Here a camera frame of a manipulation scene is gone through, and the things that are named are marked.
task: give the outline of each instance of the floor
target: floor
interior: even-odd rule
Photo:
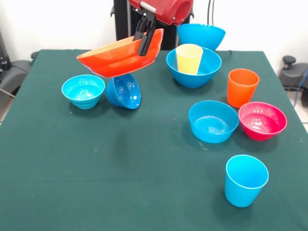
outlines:
[[[291,91],[288,92],[288,97],[290,99],[290,101],[292,102],[292,104],[294,104],[294,100],[295,100],[295,96],[296,96],[296,92],[295,91]],[[297,112],[300,120],[303,123],[303,126],[305,127],[306,131],[308,132],[308,107],[304,108],[301,104],[300,101],[300,97],[301,97],[301,92],[298,93],[298,100],[297,100],[297,104],[295,106],[295,111]],[[0,126],[2,124],[2,121],[5,119],[12,103],[13,103],[14,99],[12,99],[11,97],[8,97],[6,102],[0,106]]]

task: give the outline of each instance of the table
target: table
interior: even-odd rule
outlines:
[[[263,52],[219,51],[219,72],[192,90],[173,80],[162,51],[133,73],[142,92],[136,111],[105,95],[86,111],[69,103],[62,84],[90,73],[76,60],[83,52],[41,51],[0,127],[0,230],[308,230],[308,135]],[[221,144],[193,136],[189,108],[226,102],[234,68],[260,75],[253,100],[285,112],[282,134],[256,142],[238,127]],[[224,197],[225,164],[236,154],[269,169],[268,184],[244,209]]]

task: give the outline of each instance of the bowl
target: bowl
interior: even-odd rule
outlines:
[[[287,118],[277,107],[264,102],[250,102],[239,110],[244,132],[253,140],[265,141],[281,133],[287,126]]]
[[[93,108],[105,90],[105,82],[98,76],[80,75],[62,85],[62,94],[80,109]]]
[[[131,74],[112,78],[106,96],[111,104],[131,110],[137,109],[141,103],[140,88]]]
[[[200,88],[210,81],[221,67],[221,58],[214,51],[202,48],[203,55],[197,75],[189,75],[178,71],[176,49],[169,52],[166,58],[167,65],[175,78],[187,88]]]
[[[178,27],[181,44],[195,44],[213,51],[221,44],[225,34],[223,29],[211,25],[182,24]]]
[[[188,117],[195,137],[207,143],[226,141],[239,125],[236,111],[219,101],[196,103]]]
[[[125,38],[81,54],[77,59],[92,72],[111,78],[142,69],[155,61],[163,40],[164,30],[157,29],[146,56],[139,56],[141,39]]]

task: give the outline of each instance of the blue cable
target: blue cable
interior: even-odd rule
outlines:
[[[304,84],[304,82],[306,81],[307,77],[308,77],[308,69],[307,69],[306,72],[304,73],[304,77],[303,77],[302,81],[300,82],[300,84],[299,84],[299,86],[298,86],[298,88],[297,88],[297,90],[296,90],[296,95],[295,95],[295,100],[294,100],[294,107],[295,107],[296,104],[297,104],[297,95],[298,95],[299,89],[303,86],[303,84]]]

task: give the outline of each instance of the light blue bowl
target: light blue bowl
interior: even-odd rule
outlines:
[[[97,76],[80,75],[62,85],[62,94],[80,109],[93,108],[105,90],[105,82]]]
[[[226,198],[236,207],[250,206],[268,180],[269,171],[260,160],[236,155],[226,164]]]
[[[202,48],[203,55],[197,75],[188,75],[178,71],[176,49],[166,58],[168,67],[178,83],[187,88],[200,88],[210,81],[221,67],[221,58],[214,51]]]
[[[195,137],[207,143],[226,141],[239,125],[236,111],[219,101],[196,103],[188,117]]]
[[[106,89],[108,101],[127,109],[137,109],[141,103],[141,92],[135,78],[131,74],[112,78]]]
[[[181,44],[195,44],[213,51],[222,42],[226,32],[216,26],[204,24],[182,24],[178,26]]]

